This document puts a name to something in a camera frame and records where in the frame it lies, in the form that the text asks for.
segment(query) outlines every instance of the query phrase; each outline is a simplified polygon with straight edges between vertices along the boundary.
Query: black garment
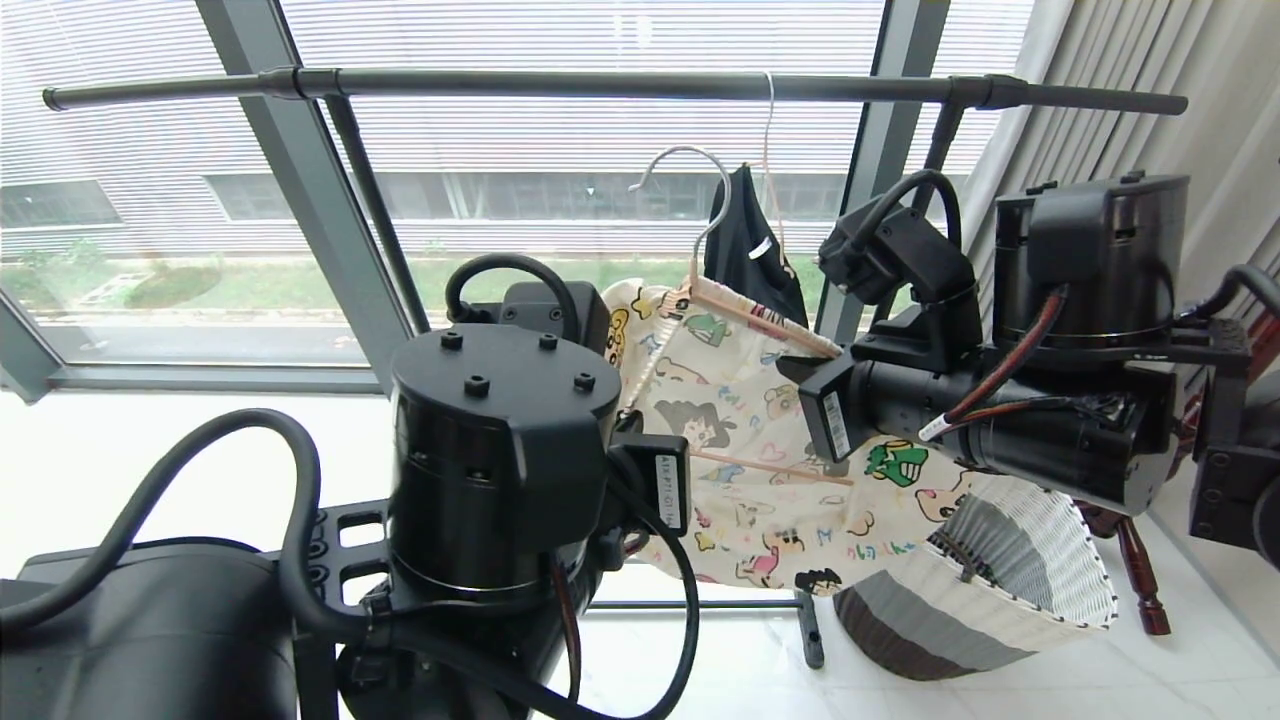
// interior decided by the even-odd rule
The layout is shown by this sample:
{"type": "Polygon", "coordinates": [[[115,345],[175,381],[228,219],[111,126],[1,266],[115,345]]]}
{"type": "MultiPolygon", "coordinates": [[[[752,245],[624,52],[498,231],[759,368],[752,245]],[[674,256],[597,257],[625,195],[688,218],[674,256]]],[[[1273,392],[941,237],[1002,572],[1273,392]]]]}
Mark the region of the black garment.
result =
{"type": "MultiPolygon", "coordinates": [[[[728,215],[707,236],[703,251],[703,275],[739,295],[764,305],[783,318],[809,327],[804,295],[794,270],[786,266],[777,237],[764,219],[764,210],[755,197],[751,168],[742,165],[731,177],[728,215]],[[750,252],[762,243],[767,250],[755,258],[750,252]]],[[[712,201],[712,218],[724,204],[724,183],[718,183],[712,201]]]]}

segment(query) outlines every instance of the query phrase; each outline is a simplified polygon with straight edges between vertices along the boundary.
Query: white curtain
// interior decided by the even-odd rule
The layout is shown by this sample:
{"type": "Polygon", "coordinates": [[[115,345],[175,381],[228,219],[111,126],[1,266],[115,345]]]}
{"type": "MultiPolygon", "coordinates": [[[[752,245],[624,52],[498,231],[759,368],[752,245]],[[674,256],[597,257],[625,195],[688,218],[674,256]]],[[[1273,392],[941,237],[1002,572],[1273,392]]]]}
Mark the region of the white curtain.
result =
{"type": "MultiPolygon", "coordinates": [[[[1180,117],[1005,110],[965,197],[969,256],[991,306],[995,197],[1056,179],[1192,176],[1181,300],[1236,263],[1280,270],[1280,3],[1038,0],[1018,72],[1029,82],[1185,95],[1180,117]]],[[[1239,301],[1238,316],[1258,309],[1239,301]]]]}

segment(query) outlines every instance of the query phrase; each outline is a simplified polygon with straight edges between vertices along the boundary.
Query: cream colored fabric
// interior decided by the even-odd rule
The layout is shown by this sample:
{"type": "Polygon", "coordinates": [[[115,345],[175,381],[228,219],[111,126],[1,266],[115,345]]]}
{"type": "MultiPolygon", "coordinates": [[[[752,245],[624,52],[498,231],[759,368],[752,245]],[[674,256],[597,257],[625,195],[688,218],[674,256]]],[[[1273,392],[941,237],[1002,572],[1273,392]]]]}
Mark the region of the cream colored fabric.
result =
{"type": "MultiPolygon", "coordinates": [[[[910,552],[966,492],[961,468],[877,437],[838,465],[814,456],[782,355],[836,356],[829,341],[707,279],[681,288],[622,281],[608,360],[645,430],[689,439],[699,579],[831,594],[910,552]]],[[[637,556],[677,575],[662,543],[637,556]]]]}

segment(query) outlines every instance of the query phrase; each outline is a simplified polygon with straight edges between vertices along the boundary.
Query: pink heart print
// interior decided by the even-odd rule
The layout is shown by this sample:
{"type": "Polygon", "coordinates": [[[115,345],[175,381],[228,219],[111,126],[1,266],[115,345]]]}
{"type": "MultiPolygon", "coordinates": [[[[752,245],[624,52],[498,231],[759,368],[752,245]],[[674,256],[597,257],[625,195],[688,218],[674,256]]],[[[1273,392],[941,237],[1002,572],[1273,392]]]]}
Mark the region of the pink heart print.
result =
{"type": "Polygon", "coordinates": [[[786,459],[787,454],[778,450],[778,446],[773,445],[772,442],[767,443],[760,450],[760,460],[764,460],[765,462],[782,462],[786,459]]]}

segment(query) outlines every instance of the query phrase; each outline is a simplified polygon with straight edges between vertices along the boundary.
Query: clothes rack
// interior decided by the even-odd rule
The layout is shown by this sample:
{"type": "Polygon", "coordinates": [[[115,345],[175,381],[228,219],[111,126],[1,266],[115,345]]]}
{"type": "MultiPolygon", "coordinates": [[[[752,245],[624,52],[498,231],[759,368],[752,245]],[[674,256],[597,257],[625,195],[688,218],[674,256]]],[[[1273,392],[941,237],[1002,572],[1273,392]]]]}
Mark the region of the clothes rack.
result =
{"type": "MultiPolygon", "coordinates": [[[[283,67],[250,76],[161,78],[143,82],[50,87],[42,94],[51,110],[95,105],[212,97],[279,97],[323,100],[347,151],[356,187],[366,200],[370,220],[383,245],[388,269],[416,333],[430,325],[399,246],[394,223],[374,181],[352,96],[500,96],[613,97],[671,100],[772,100],[777,102],[936,102],[941,105],[924,167],[941,170],[964,113],[1023,105],[1179,115],[1187,99],[1176,95],[1034,85],[1010,76],[896,78],[772,74],[772,88],[759,73],[627,73],[627,72],[489,72],[417,69],[344,69],[283,67]]],[[[916,192],[911,206],[928,209],[932,193],[916,192]]],[[[887,315],[888,304],[877,309],[887,315]]],[[[813,598],[705,602],[707,609],[777,610],[799,614],[805,660],[822,667],[822,635],[813,598]]],[[[600,601],[591,610],[675,610],[684,601],[600,601]]]]}

